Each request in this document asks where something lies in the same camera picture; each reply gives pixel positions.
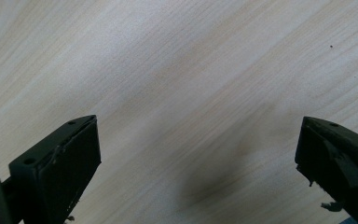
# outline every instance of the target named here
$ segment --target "wooden table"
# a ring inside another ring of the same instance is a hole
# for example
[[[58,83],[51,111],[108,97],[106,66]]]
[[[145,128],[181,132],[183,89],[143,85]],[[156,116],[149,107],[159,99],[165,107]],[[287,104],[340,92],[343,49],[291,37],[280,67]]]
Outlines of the wooden table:
[[[339,223],[294,157],[304,116],[358,132],[358,1],[0,0],[0,178],[89,114],[71,223]]]

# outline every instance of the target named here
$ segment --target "light wood surface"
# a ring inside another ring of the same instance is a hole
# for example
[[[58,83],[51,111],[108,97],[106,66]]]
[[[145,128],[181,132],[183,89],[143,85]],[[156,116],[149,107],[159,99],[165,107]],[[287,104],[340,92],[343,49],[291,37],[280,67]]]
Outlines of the light wood surface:
[[[80,223],[339,223],[304,116],[358,132],[358,1],[0,0],[0,178],[96,114]]]

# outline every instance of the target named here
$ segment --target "screw hole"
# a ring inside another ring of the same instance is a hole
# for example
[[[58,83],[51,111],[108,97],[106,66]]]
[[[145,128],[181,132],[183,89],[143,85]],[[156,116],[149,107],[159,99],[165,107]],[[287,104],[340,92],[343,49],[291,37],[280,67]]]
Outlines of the screw hole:
[[[29,158],[27,160],[24,161],[24,164],[25,165],[30,165],[32,163],[34,163],[36,160],[34,158]]]

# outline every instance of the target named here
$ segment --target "wood grain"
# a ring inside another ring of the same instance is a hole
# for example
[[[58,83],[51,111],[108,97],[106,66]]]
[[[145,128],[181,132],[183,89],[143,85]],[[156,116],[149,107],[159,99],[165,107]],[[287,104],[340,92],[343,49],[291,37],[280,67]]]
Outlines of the wood grain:
[[[73,223],[339,223],[304,116],[358,132],[358,1],[0,0],[0,178],[96,114]]]

